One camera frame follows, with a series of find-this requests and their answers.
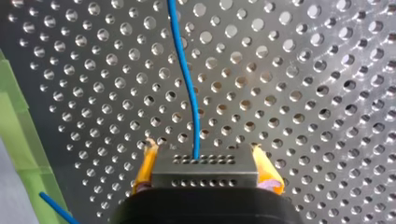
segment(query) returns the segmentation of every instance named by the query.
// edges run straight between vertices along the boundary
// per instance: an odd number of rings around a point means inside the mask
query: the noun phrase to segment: metal surface
[[[106,222],[146,136],[191,152],[165,2],[8,2],[0,47],[66,202]],[[262,144],[306,223],[394,223],[395,2],[179,2],[203,148]]]
[[[228,151],[203,148],[200,160],[192,160],[190,153],[175,154],[174,150],[162,148],[152,171],[154,188],[256,188],[257,182],[258,172],[248,144]]]

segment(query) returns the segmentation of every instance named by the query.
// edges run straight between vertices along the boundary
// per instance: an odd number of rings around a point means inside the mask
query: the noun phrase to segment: wire
[[[52,207],[52,209],[59,214],[64,220],[66,220],[70,224],[78,224],[79,222],[75,220],[72,216],[70,216],[66,211],[62,209],[62,207],[57,204],[55,201],[51,199],[50,196],[48,196],[44,192],[40,192],[38,195],[49,205]]]
[[[171,18],[171,29],[172,34],[174,37],[175,48],[177,52],[178,62],[181,67],[181,71],[183,73],[184,80],[187,86],[187,92],[189,93],[190,103],[191,103],[191,110],[192,110],[192,119],[193,119],[193,126],[194,126],[194,148],[192,151],[192,156],[198,160],[200,155],[200,137],[199,132],[200,128],[200,121],[199,121],[199,114],[198,114],[198,102],[195,97],[194,87],[192,85],[190,70],[187,66],[186,55],[184,54],[183,50],[183,43],[181,42],[180,31],[178,30],[178,21],[177,21],[177,9],[176,9],[176,0],[167,0],[168,1],[168,11],[169,16]]]

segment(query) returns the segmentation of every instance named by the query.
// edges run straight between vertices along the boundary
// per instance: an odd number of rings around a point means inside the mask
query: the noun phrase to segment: green panel
[[[38,195],[46,192],[61,207],[64,198],[35,131],[11,67],[0,50],[0,135],[40,223],[66,223]]]

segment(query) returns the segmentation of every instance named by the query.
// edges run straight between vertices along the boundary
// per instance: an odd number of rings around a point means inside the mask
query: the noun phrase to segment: small hole row
[[[231,180],[172,180],[172,187],[235,187],[237,185],[237,181],[234,179]]]
[[[173,164],[220,164],[220,165],[234,165],[235,160],[173,160]]]
[[[235,156],[233,156],[233,155],[201,155],[201,160],[215,160],[215,159],[218,159],[218,160],[234,160],[235,159]],[[190,155],[175,155],[174,156],[174,159],[175,160],[181,160],[181,159],[183,159],[183,160],[190,160],[191,159],[191,156]]]

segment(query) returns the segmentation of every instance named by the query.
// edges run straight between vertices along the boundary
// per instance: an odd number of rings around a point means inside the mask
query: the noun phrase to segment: black device
[[[283,197],[255,188],[147,189],[126,199],[113,224],[303,224]]]

